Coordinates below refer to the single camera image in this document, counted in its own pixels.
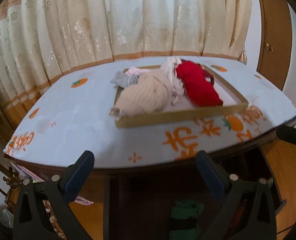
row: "table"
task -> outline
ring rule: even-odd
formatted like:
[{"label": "table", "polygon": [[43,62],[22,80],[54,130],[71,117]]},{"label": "table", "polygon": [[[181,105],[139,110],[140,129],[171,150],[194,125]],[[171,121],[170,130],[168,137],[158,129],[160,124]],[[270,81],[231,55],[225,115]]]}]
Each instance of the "table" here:
[{"label": "table", "polygon": [[36,171],[58,173],[84,150],[95,155],[94,172],[111,174],[183,165],[198,150],[224,158],[265,144],[275,129],[296,123],[296,107],[272,83],[235,60],[182,57],[212,68],[249,102],[244,114],[228,122],[223,116],[165,125],[117,129],[109,116],[116,71],[160,65],[165,57],[117,61],[60,78],[34,105],[4,152],[13,162]]}]

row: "curtain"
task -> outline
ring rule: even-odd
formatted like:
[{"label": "curtain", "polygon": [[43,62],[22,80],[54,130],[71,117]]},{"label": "curtain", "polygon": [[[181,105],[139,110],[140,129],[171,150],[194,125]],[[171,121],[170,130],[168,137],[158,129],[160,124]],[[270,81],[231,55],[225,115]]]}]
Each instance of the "curtain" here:
[{"label": "curtain", "polygon": [[4,0],[0,138],[62,75],[146,56],[244,58],[252,0]]}]

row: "wooden floor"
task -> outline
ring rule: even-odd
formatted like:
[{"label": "wooden floor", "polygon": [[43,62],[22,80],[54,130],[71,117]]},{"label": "wooden floor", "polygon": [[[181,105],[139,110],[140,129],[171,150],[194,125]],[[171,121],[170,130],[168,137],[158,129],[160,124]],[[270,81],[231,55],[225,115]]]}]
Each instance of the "wooden floor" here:
[{"label": "wooden floor", "polygon": [[[275,140],[261,150],[272,169],[282,199],[287,200],[276,216],[277,232],[280,232],[296,222],[296,145]],[[278,234],[277,240],[282,240],[288,232]]]},{"label": "wooden floor", "polygon": [[[287,200],[286,206],[276,217],[279,232],[296,222],[296,146],[275,140],[261,150],[275,176],[282,199]],[[69,204],[79,222],[95,240],[103,239],[104,189],[104,179],[87,179],[80,195],[94,204]],[[277,239],[282,240],[287,233],[288,231],[279,234]]]}]

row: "box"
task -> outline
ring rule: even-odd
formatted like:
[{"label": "box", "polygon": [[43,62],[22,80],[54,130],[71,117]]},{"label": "box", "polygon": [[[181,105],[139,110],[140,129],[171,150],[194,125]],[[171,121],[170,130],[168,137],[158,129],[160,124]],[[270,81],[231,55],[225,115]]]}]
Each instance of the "box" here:
[{"label": "box", "polygon": [[[140,68],[160,68],[160,65],[144,66]],[[226,116],[229,114],[243,113],[247,109],[249,104],[249,102],[243,97],[243,95],[241,95],[224,78],[213,72],[208,67],[205,66],[205,70],[207,70],[210,74],[214,76],[215,89],[220,98],[221,96],[223,96],[223,94],[225,95],[226,101],[224,100],[224,98],[221,98],[224,104],[223,106],[195,107],[191,103],[189,103],[189,100],[187,98],[184,98],[184,102],[177,103],[176,106],[170,106],[169,102],[169,105],[166,106],[163,111],[153,112],[151,114],[140,114],[133,117],[122,117],[119,120],[115,120],[116,127],[130,128],[144,125],[157,125],[162,123],[197,120],[218,115]],[[122,88],[118,87],[114,105],[121,92]]]}]

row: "ribbed fabric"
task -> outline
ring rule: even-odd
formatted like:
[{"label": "ribbed fabric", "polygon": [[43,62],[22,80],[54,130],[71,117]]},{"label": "ribbed fabric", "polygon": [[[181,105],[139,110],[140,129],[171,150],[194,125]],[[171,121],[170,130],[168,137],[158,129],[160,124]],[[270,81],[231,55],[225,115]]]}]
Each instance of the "ribbed fabric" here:
[{"label": "ribbed fabric", "polygon": [[110,114],[134,116],[160,111],[168,104],[173,88],[165,73],[153,70],[139,76],[137,85],[125,88]]}]

